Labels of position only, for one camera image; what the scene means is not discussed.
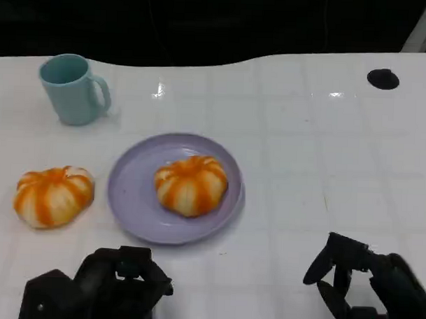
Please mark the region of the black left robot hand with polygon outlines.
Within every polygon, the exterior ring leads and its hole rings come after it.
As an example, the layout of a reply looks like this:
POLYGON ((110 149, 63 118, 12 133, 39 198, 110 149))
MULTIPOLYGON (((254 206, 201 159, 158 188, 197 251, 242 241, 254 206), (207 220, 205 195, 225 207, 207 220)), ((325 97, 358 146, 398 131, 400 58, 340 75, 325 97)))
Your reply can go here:
POLYGON ((153 319, 161 298, 173 286, 153 261, 149 248, 99 248, 88 255, 75 277, 87 301, 87 319, 153 319))

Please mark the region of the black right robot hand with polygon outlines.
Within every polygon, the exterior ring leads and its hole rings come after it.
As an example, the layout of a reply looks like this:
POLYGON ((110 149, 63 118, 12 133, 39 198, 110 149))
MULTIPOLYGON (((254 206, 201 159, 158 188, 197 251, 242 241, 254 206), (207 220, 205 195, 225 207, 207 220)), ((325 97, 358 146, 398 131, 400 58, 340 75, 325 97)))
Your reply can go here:
POLYGON ((408 262, 397 253, 374 253, 368 245, 331 232, 311 263, 304 284, 316 284, 335 319, 426 319, 426 291, 408 262), (370 286, 386 313, 346 301, 353 271, 370 272, 370 286))

